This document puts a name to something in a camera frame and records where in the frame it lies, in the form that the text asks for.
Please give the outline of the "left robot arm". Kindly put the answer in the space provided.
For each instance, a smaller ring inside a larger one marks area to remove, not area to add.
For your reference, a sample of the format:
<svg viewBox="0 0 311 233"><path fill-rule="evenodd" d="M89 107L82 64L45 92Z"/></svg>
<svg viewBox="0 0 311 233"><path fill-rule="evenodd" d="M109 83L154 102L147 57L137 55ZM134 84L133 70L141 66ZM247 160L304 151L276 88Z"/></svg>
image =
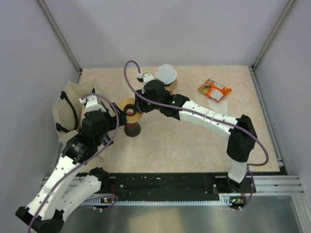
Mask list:
<svg viewBox="0 0 311 233"><path fill-rule="evenodd" d="M126 123L126 114L114 103L110 106L114 116L100 104L94 110L86 109L79 132L67 141L53 173L35 198L17 209L16 216L28 225L28 232L60 232L82 202L97 191L103 193L110 188L107 172L96 167L85 181L68 191L82 168L101 153L98 147L112 144L108 132L117 131Z"/></svg>

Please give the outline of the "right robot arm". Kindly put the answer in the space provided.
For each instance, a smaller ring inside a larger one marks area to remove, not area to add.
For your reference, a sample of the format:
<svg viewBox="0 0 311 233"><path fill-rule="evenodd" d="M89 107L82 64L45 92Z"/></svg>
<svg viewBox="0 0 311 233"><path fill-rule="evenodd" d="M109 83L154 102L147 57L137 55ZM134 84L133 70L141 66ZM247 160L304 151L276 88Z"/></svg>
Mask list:
<svg viewBox="0 0 311 233"><path fill-rule="evenodd" d="M240 191L245 185L247 161L257 138L250 117L242 115L236 118L216 113L186 96L171 94L157 79L138 78L138 81L142 88L136 93L134 109L139 113L158 110L166 117L196 124L227 140L230 167L226 184L230 191Z"/></svg>

